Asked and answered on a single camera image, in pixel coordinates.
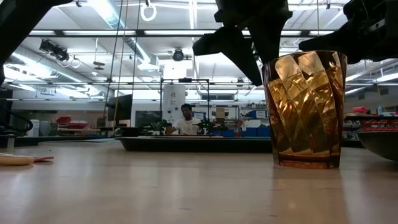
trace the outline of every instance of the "glass cup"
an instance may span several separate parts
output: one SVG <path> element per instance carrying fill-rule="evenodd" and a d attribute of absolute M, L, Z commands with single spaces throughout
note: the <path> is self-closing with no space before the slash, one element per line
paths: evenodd
<path fill-rule="evenodd" d="M 339 167 L 347 58 L 319 50 L 279 57 L 263 67 L 274 162 Z"/>

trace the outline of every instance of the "blue bin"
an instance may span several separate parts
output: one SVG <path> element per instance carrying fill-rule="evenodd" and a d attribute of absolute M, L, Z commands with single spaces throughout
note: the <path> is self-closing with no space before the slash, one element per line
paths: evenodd
<path fill-rule="evenodd" d="M 257 128 L 246 128 L 246 131 L 243 132 L 244 137 L 256 137 L 257 136 Z"/>
<path fill-rule="evenodd" d="M 224 137 L 235 137 L 235 132 L 234 130 L 222 131 L 221 135 Z"/>
<path fill-rule="evenodd" d="M 269 127 L 261 127 L 257 130 L 257 136 L 259 137 L 271 137 L 271 130 Z"/>

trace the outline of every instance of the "bowl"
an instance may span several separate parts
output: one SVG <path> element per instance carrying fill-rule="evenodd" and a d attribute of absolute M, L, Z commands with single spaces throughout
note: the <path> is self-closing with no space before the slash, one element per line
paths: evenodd
<path fill-rule="evenodd" d="M 398 162 L 398 131 L 369 131 L 357 135 L 367 150 Z"/>

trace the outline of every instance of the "table surface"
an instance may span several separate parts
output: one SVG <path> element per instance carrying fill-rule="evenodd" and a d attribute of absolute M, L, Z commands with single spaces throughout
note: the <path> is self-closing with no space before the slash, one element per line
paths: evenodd
<path fill-rule="evenodd" d="M 343 148 L 341 167 L 271 154 L 127 152 L 110 139 L 46 142 L 0 167 L 0 223 L 397 223 L 398 163 Z"/>

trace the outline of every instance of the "man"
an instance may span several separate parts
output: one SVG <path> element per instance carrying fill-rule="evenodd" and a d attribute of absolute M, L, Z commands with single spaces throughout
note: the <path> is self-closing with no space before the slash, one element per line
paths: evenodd
<path fill-rule="evenodd" d="M 199 124 L 201 121 L 198 118 L 192 117 L 192 107 L 189 104 L 181 106 L 181 111 L 184 119 L 178 120 L 173 127 L 173 131 L 178 130 L 178 134 L 197 135 L 200 133 Z"/>

